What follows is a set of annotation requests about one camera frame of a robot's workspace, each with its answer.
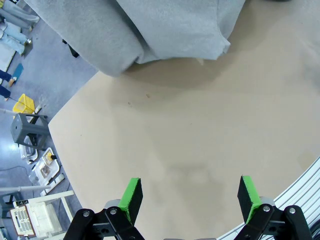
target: beige table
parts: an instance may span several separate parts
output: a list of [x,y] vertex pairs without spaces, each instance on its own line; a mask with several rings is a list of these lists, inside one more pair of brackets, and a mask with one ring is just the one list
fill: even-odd
[[319,6],[253,0],[218,61],[97,73],[49,124],[82,206],[100,211],[141,177],[142,235],[191,240],[243,221],[241,175],[280,194],[320,152]]

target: blue floor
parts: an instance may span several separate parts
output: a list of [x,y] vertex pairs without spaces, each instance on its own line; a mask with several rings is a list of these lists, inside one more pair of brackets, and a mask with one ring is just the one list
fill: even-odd
[[[23,65],[24,70],[16,84],[8,89],[13,99],[17,100],[21,94],[25,93],[34,99],[36,106],[42,105],[40,114],[47,115],[50,121],[97,70],[80,56],[74,58],[68,45],[63,44],[61,37],[44,21],[40,20],[32,32],[23,31],[23,33],[32,38],[33,43],[26,56],[19,54],[14,56],[8,73],[13,74],[19,64]],[[4,101],[0,96],[0,108],[12,110],[14,104],[14,100]],[[21,160],[19,148],[13,142],[10,133],[12,121],[11,115],[0,113],[0,187],[31,186],[28,175],[33,165],[28,165]],[[51,138],[47,140],[46,147],[51,147],[56,153]],[[5,170],[16,166],[22,167]],[[66,179],[50,193],[64,192],[68,187],[69,190],[72,189],[68,176],[66,176]],[[23,192],[22,196],[24,199],[32,198],[33,193]],[[39,197],[40,192],[36,191],[34,196]],[[76,196],[67,197],[66,200],[71,213],[75,214],[81,208]],[[63,206],[58,212],[59,202],[54,201],[52,204],[59,216],[62,228],[66,230],[70,222]],[[17,239],[12,220],[4,219],[3,223],[11,238]]]

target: gray cloth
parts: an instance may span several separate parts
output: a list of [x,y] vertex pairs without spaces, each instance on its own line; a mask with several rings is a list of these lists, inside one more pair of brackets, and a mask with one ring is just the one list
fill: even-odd
[[21,33],[19,30],[17,30],[17,27],[13,24],[7,24],[7,27],[5,28],[4,32],[14,40],[21,43],[22,45],[24,45],[28,40],[27,36]]
[[2,9],[7,13],[25,21],[28,24],[39,22],[39,17],[36,15],[32,15],[27,11],[23,10],[21,7],[17,6],[13,2],[9,0],[5,0]]
[[3,10],[2,8],[0,8],[0,16],[4,17],[8,23],[12,23],[20,28],[29,29],[31,27],[30,23],[27,23],[27,22],[21,20],[20,18],[13,16],[12,14]]
[[17,51],[20,55],[24,53],[25,46],[20,44],[17,40],[13,39],[12,36],[8,35],[7,32],[8,27],[4,30],[2,38],[0,38],[0,43],[7,45],[13,50]]
[[245,0],[25,0],[84,59],[117,76],[132,63],[226,53]]

